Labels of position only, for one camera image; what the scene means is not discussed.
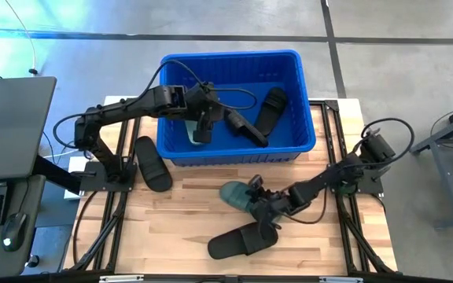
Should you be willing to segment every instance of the blue plastic bin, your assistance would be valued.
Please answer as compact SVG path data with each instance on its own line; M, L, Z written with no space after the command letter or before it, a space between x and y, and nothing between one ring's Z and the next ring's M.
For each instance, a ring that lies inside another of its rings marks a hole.
M305 88L300 55L293 50L254 51L234 53L172 54L190 67L202 81L215 87L243 88L258 97L254 108L239 111L249 122L255 123L268 90L281 87L288 96L288 104L277 126L268 136L269 146L256 147L243 136L233 136L224 121L214 124L212 142L193 145L188 139L184 121L158 120L157 150L177 166L243 164L294 160L300 153L314 147L315 132ZM162 85L192 87L196 81L177 64L166 65L160 73ZM218 92L227 105L244 106L252 98L238 92Z

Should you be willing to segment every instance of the concrete floor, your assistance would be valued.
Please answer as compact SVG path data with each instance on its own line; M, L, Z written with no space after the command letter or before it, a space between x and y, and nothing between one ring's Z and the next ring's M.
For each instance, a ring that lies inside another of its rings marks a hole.
M106 0L102 6L95 0L12 3L28 28L40 31L326 36L319 0ZM336 36L453 39L453 0L328 3ZM0 1L0 28L20 28L2 5ZM304 62L309 97L337 97L326 42L40 39L35 46L41 75L58 78L47 133L61 117L101 103L106 95L137 94L169 53L294 49ZM413 126L420 141L429 135L434 120L453 110L453 45L337 44L337 53L346 95L360 100L365 122L400 117ZM0 39L0 75L27 76L30 64L26 40ZM71 124L66 125L59 133L71 140ZM405 146L402 127L387 123L381 129L398 152ZM53 146L56 152L61 150L55 141ZM67 164L67 158L61 164ZM436 220L450 218L452 212L431 155L405 156L382 180L400 271L453 279L453 229L433 229Z

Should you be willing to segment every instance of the wooden table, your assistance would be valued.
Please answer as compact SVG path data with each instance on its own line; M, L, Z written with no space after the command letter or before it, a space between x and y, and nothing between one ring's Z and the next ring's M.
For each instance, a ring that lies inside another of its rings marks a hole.
M359 101L340 99L344 135L348 149L359 140L363 118ZM228 259L211 259L207 243L218 236L246 223L252 217L219 199L219 188L225 182L247 182L261 174L268 189L282 189L287 185L312 178L328 164L321 112L311 109L317 142L309 153L302 153L295 161L275 164L238 164L226 166L176 167L166 160L174 179L174 186L165 193L154 193L136 177L134 190L129 194L123 222L120 251L116 265L118 274L238 274L238 275L340 275L346 274L337 206L329 196L323 220L316 225L303 225L281 219L278 243L250 256L238 255ZM333 136L335 126L330 115ZM120 125L104 127L102 138L114 152ZM139 134L156 141L157 120L142 119ZM107 193L98 193L80 224L78 233L79 257L90 247L99 233ZM85 197L80 202L83 206ZM358 195L358 206L363 232L374 250L392 269L396 261L392 252L389 229L382 206L369 195ZM322 210L323 192L299 219L316 219ZM357 244L351 236L355 264L359 265ZM105 249L109 257L111 239ZM72 244L69 245L64 267L72 266Z

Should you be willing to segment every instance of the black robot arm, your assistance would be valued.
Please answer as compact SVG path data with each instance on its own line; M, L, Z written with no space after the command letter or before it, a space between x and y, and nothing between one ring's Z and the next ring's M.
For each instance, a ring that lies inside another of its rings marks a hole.
M103 126L142 116L197 121L193 133L196 142L211 142L213 123L223 118L223 107L212 89L212 83L184 86L156 86L137 98L88 108L75 122L75 147L89 151L104 166L107 182L123 182L127 177L121 156L112 153L102 141Z
M355 152L361 148L361 154ZM253 223L232 230L211 239L208 243L209 254L214 259L232 255L250 255L277 243L277 230L281 227L276 219L292 216L303 211L318 197L319 192L332 188L336 193L345 195L355 193L357 184L364 177L365 170L380 170L395 159L395 153L384 138L374 133L367 134L342 161L331 164L321 174L312 179L295 182L287 188L271 192L263 187L263 179L256 175L249 182L249 212L256 220ZM345 224L354 234L374 267L379 271L392 272L368 245L363 235L355 227L347 213L343 201L339 203L339 213L345 218Z

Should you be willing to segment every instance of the black computer mouse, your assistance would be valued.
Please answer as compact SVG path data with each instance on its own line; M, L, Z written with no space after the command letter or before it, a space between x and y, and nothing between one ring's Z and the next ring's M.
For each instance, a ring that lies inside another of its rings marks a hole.
M24 242L25 221L28 215L23 212L12 214L8 217L1 231L3 249L7 252L15 252Z

